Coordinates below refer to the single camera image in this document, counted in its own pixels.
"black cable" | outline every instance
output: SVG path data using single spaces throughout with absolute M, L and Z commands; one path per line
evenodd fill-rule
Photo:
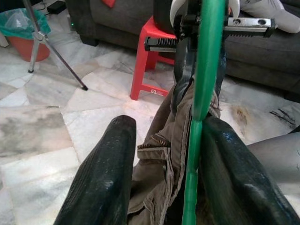
M 40 8 L 40 9 L 37 9 L 37 11 L 42 11 L 46 8 L 46 3 L 44 3 L 44 1 L 42 0 L 42 4 L 44 5 L 44 8 Z

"metal tripod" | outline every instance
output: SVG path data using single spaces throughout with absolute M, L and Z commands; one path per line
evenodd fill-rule
M 34 16 L 30 0 L 23 0 L 23 3 L 27 9 L 28 15 L 30 17 L 30 20 L 31 20 L 33 28 L 34 28 L 34 32 L 32 34 L 33 38 L 34 38 L 34 43 L 33 43 L 31 59 L 30 59 L 30 66 L 29 66 L 28 72 L 33 73 L 34 64 L 36 62 L 36 58 L 37 58 L 37 54 L 38 54 L 38 46 L 39 46 L 39 44 L 44 44 L 68 68 L 68 70 L 71 72 L 71 74 L 76 78 L 76 80 L 82 86 L 81 88 L 83 90 L 88 90 L 88 87 L 85 86 L 85 84 L 77 76 L 77 74 L 74 72 L 74 70 L 72 70 L 72 68 L 67 64 L 67 62 L 62 58 L 62 56 L 57 52 L 57 50 L 49 42 L 48 36 L 41 31 L 39 24 L 37 23 L 37 19 Z

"red plastic stool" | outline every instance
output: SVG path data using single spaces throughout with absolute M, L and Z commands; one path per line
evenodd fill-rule
M 151 17 L 142 27 L 139 45 L 136 54 L 135 73 L 133 76 L 130 97 L 137 100 L 140 90 L 145 90 L 154 94 L 166 96 L 167 90 L 144 84 L 144 73 L 148 69 L 154 69 L 157 61 L 165 62 L 174 65 L 174 60 L 167 59 L 158 55 L 158 52 L 145 51 L 144 41 L 146 37 L 151 38 L 176 38 L 173 34 L 165 33 L 155 27 L 153 17 Z

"green strap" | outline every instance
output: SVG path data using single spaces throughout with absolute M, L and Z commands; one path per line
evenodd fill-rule
M 205 119 L 215 85 L 221 49 L 226 0 L 202 0 L 182 225 L 196 225 L 198 166 Z

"gray sofa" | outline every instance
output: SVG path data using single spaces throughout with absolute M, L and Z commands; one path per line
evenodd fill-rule
M 171 2 L 154 1 L 116 0 L 113 8 L 102 0 L 66 0 L 66 4 L 84 43 L 96 45 L 102 40 L 136 49 L 139 32 L 153 14 L 153 4 Z M 281 1 L 286 10 L 300 16 L 299 0 Z M 286 98 L 300 101 L 300 33 L 276 30 L 271 38 L 229 37 L 225 49 L 228 75 L 285 90 Z

